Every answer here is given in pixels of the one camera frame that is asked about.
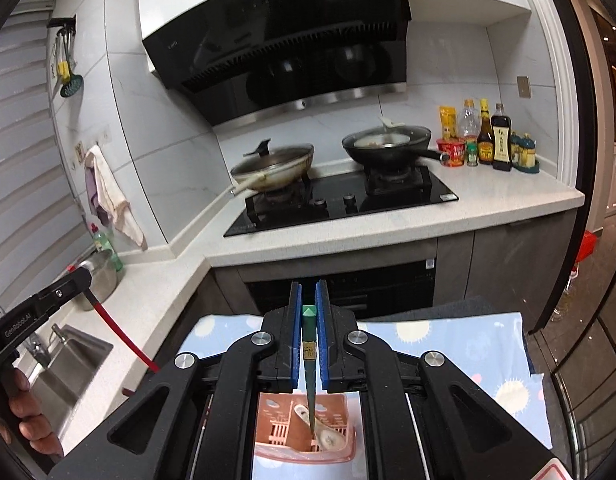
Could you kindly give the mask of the person's left hand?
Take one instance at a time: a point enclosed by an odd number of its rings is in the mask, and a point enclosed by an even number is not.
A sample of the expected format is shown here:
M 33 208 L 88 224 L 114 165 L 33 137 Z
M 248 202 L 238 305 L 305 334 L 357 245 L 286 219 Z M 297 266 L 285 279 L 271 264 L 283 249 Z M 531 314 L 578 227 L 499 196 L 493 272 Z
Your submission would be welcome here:
M 31 392 L 26 375 L 18 368 L 9 368 L 3 379 L 8 388 L 9 407 L 20 420 L 20 434 L 30 446 L 42 455 L 63 457 L 64 452 L 49 419 L 42 413 L 41 405 Z

